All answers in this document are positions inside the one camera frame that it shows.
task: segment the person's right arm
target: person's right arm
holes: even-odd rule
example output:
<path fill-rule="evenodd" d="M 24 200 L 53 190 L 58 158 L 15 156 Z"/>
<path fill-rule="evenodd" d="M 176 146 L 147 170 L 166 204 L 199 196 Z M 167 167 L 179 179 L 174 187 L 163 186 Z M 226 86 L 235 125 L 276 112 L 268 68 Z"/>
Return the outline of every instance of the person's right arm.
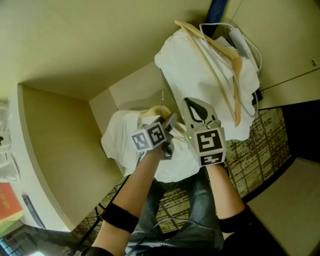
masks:
<path fill-rule="evenodd" d="M 232 185 L 227 172 L 220 164 L 206 167 L 214 197 L 217 216 L 220 220 L 233 217 L 245 210 L 237 190 Z M 223 233 L 224 239 L 232 233 Z"/>

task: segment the black elbow band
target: black elbow band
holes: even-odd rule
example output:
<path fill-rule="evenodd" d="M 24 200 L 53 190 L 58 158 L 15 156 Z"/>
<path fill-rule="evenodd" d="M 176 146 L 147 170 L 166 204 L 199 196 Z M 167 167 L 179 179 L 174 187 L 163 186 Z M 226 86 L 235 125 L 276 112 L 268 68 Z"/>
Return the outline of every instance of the black elbow band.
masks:
<path fill-rule="evenodd" d="M 251 223 L 251 214 L 249 206 L 246 205 L 245 209 L 237 215 L 219 219 L 221 231 L 223 233 L 233 233 L 245 229 Z"/>
<path fill-rule="evenodd" d="M 107 205 L 101 217 L 112 226 L 130 233 L 133 233 L 139 221 L 139 218 L 133 216 L 131 213 L 112 202 Z"/>

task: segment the red book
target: red book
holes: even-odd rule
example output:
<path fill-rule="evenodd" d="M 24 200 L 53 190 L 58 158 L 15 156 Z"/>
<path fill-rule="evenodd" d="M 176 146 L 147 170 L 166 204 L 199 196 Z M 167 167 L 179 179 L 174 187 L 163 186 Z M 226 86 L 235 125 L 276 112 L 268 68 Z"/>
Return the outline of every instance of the red book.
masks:
<path fill-rule="evenodd" d="M 23 209 L 10 183 L 0 183 L 0 226 L 17 221 L 22 215 Z"/>

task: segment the person's left arm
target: person's left arm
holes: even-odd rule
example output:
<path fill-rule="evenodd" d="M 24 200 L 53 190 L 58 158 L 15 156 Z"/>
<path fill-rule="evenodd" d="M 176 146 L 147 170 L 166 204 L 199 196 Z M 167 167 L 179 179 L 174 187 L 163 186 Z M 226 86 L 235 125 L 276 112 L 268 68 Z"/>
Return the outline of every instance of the person's left arm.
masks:
<path fill-rule="evenodd" d="M 161 147 L 148 151 L 115 197 L 113 204 L 139 218 L 163 157 L 164 152 Z M 105 249 L 114 256 L 123 256 L 130 236 L 130 232 L 103 221 L 92 246 Z"/>

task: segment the jeans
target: jeans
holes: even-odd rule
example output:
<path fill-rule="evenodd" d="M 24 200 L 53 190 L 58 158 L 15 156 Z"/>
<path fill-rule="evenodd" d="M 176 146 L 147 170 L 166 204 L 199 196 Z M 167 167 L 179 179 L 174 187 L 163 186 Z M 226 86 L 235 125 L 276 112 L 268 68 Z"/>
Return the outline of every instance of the jeans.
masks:
<path fill-rule="evenodd" d="M 222 249 L 224 239 L 219 228 L 215 201 L 205 171 L 201 168 L 197 174 L 180 182 L 183 183 L 190 201 L 189 220 L 215 230 L 186 222 L 174 237 L 164 240 L 161 228 L 157 226 L 131 252 L 130 256 L 140 255 L 141 252 L 155 247 L 199 249 L 206 250 L 210 254 Z M 153 181 L 139 222 L 125 249 L 126 254 L 157 224 L 156 216 L 163 192 L 159 188 L 158 181 Z"/>

